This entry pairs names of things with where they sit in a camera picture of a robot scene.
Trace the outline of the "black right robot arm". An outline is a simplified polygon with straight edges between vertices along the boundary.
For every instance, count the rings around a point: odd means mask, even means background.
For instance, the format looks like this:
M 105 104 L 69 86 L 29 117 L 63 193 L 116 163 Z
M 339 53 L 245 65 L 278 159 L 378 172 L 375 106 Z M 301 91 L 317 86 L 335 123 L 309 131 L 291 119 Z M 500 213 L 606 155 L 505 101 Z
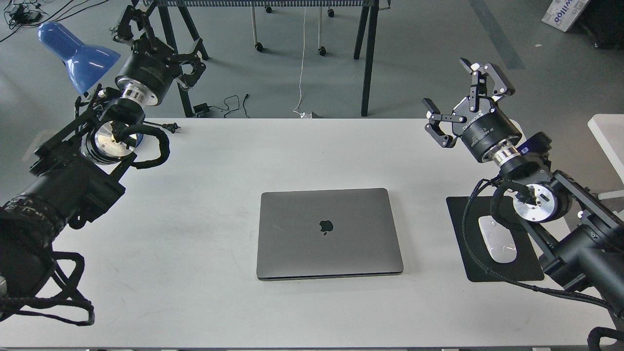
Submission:
M 552 170 L 552 140 L 539 132 L 521 142 L 519 127 L 498 106 L 515 89 L 492 63 L 460 60 L 470 73 L 469 94 L 449 114 L 424 98 L 424 129 L 443 148 L 461 140 L 480 163 L 494 162 L 499 173 L 477 182 L 460 217 L 460 233 L 472 261 L 485 273 L 537 293 L 597 305 L 623 318 L 623 221 L 589 189 L 568 174 Z M 526 233 L 542 251 L 539 265 L 560 288 L 521 283 L 478 258 L 468 240 L 470 208 L 483 189 L 495 191 L 489 213 L 496 230 Z

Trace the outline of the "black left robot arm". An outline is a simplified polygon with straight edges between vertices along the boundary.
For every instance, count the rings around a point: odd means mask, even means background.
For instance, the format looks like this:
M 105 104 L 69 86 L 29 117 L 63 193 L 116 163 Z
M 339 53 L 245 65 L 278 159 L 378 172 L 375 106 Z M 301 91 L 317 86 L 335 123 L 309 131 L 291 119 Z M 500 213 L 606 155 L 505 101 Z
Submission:
M 208 55 L 184 0 L 134 0 L 112 28 L 131 49 L 115 87 L 98 81 L 119 53 L 84 44 L 62 24 L 43 23 L 38 38 L 65 64 L 78 91 L 75 118 L 37 150 L 31 186 L 1 208 L 1 319 L 41 316 L 43 309 L 76 307 L 92 325 L 94 307 L 78 291 L 84 257 L 56 252 L 53 241 L 69 225 L 78 230 L 106 213 L 125 193 L 119 182 L 130 168 L 162 165 L 170 155 L 168 133 L 176 123 L 145 121 L 144 108 L 161 104 L 176 82 L 185 113 L 188 90 L 205 71 Z

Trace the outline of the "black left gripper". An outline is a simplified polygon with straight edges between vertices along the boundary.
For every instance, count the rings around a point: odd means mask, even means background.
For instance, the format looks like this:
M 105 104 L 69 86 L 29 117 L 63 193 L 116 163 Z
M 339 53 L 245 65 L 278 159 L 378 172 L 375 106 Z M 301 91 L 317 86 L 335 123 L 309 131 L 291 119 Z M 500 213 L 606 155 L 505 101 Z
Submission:
M 203 48 L 203 39 L 194 41 L 191 53 L 175 53 L 166 43 L 158 40 L 150 24 L 150 16 L 157 5 L 150 5 L 146 10 L 134 5 L 126 7 L 116 26 L 112 27 L 112 39 L 115 42 L 131 47 L 131 55 L 116 78 L 119 89 L 127 86 L 130 81 L 138 82 L 149 89 L 147 94 L 149 106 L 161 104 L 176 78 L 183 90 L 195 86 L 206 69 L 205 63 L 198 55 Z M 143 37 L 134 40 L 131 22 L 137 24 Z M 182 67 L 190 66 L 190 73 L 184 73 Z

